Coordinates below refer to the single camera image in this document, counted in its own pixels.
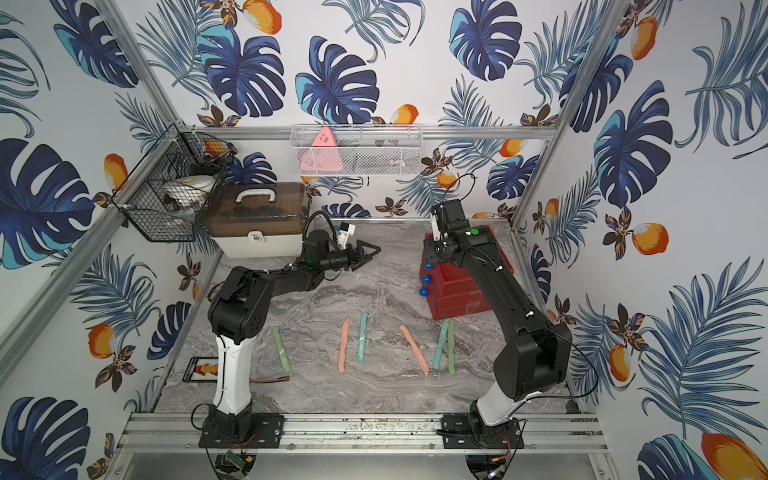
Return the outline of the pink fruit knife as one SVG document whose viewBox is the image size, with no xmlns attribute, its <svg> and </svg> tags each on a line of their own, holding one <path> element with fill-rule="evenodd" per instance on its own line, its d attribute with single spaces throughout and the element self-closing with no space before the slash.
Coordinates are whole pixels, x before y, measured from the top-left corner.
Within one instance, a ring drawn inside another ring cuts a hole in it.
<svg viewBox="0 0 768 480">
<path fill-rule="evenodd" d="M 349 342 L 349 329 L 350 329 L 350 319 L 347 318 L 343 322 L 341 327 L 340 347 L 339 347 L 338 363 L 337 363 L 338 372 L 340 374 L 343 374 L 346 372 L 346 358 L 347 358 L 346 350 Z"/>
<path fill-rule="evenodd" d="M 415 359 L 416 359 L 416 361 L 417 361 L 417 363 L 418 363 L 418 365 L 419 365 L 423 375 L 425 377 L 427 377 L 429 375 L 428 363 L 427 363 L 427 361 L 426 361 L 426 359 L 425 359 L 421 349 L 419 348 L 417 342 L 415 341 L 412 333 L 410 332 L 410 330 L 405 325 L 401 325 L 399 327 L 399 330 L 402 332 L 402 334 L 404 335 L 406 341 L 410 345 L 412 353 L 415 356 Z"/>
</svg>

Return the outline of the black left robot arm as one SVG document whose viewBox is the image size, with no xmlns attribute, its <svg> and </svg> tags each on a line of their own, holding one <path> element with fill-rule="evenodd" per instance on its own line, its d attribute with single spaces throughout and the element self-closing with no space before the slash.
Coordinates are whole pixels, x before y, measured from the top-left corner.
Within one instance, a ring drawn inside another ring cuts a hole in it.
<svg viewBox="0 0 768 480">
<path fill-rule="evenodd" d="M 312 291 L 328 272 L 356 271 L 380 252 L 363 240 L 340 246 L 329 232 L 315 230 L 303 240 L 297 260 L 281 269 L 232 269 L 208 311 L 218 355 L 211 413 L 226 419 L 251 413 L 252 349 L 274 297 Z"/>
</svg>

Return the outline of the teal fruit knife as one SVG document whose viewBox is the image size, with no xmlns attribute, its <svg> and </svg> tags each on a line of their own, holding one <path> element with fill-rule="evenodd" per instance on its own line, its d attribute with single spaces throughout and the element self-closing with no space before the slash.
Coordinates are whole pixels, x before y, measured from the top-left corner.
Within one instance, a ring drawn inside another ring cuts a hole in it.
<svg viewBox="0 0 768 480">
<path fill-rule="evenodd" d="M 442 357 L 443 357 L 443 351 L 447 342 L 447 335 L 448 330 L 450 327 L 450 321 L 449 320 L 443 320 L 440 324 L 440 331 L 438 335 L 437 345 L 435 348 L 434 358 L 433 358 L 433 369 L 439 370 Z"/>
<path fill-rule="evenodd" d="M 358 359 L 358 365 L 360 367 L 363 367 L 365 364 L 368 320 L 369 320 L 369 314 L 367 312 L 362 313 L 360 318 L 360 324 L 359 324 L 359 337 L 358 337 L 358 349 L 357 349 L 357 359 Z"/>
</svg>

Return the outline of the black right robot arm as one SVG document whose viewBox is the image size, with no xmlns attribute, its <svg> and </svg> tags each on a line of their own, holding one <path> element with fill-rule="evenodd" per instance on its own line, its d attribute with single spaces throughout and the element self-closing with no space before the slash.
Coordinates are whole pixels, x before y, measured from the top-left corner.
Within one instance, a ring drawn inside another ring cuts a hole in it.
<svg viewBox="0 0 768 480">
<path fill-rule="evenodd" d="M 566 380 L 572 334 L 535 305 L 506 265 L 493 233 L 471 225 L 460 201 L 434 205 L 430 223 L 432 237 L 424 241 L 427 262 L 450 264 L 469 274 L 505 340 L 494 360 L 494 383 L 475 402 L 480 423 L 496 427 L 525 402 L 545 397 Z"/>
</svg>

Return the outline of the red three-drawer cabinet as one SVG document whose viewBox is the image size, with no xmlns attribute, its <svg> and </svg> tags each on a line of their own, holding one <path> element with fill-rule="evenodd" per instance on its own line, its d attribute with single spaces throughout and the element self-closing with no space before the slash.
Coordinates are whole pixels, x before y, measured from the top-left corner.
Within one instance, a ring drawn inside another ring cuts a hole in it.
<svg viewBox="0 0 768 480">
<path fill-rule="evenodd" d="M 419 275 L 422 295 L 435 321 L 491 310 L 482 291 L 465 270 L 449 263 L 429 263 L 426 248 L 422 251 Z"/>
</svg>

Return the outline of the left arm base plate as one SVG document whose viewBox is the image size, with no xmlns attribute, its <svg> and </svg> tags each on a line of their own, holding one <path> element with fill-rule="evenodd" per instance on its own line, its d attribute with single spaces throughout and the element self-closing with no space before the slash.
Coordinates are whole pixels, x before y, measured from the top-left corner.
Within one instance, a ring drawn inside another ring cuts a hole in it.
<svg viewBox="0 0 768 480">
<path fill-rule="evenodd" d="M 214 410 L 205 419 L 199 448 L 277 449 L 283 435 L 285 417 L 244 411 L 238 415 Z"/>
</svg>

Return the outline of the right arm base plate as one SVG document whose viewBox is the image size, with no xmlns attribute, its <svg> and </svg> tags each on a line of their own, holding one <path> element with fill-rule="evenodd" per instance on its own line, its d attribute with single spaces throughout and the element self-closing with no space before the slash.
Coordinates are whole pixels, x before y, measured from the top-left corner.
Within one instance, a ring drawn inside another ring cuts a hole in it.
<svg viewBox="0 0 768 480">
<path fill-rule="evenodd" d="M 522 433 L 517 419 L 487 426 L 479 416 L 468 413 L 444 415 L 436 430 L 445 449 L 520 449 L 524 447 Z"/>
</svg>

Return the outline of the red top drawer blue knob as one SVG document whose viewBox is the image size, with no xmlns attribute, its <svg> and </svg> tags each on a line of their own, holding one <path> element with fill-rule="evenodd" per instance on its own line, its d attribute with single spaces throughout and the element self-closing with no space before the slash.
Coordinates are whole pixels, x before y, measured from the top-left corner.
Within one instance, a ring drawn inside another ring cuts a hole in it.
<svg viewBox="0 0 768 480">
<path fill-rule="evenodd" d="M 430 264 L 425 260 L 420 265 L 420 276 L 430 276 L 433 282 L 438 280 L 460 281 L 472 279 L 472 276 L 466 270 L 450 263 Z"/>
</svg>

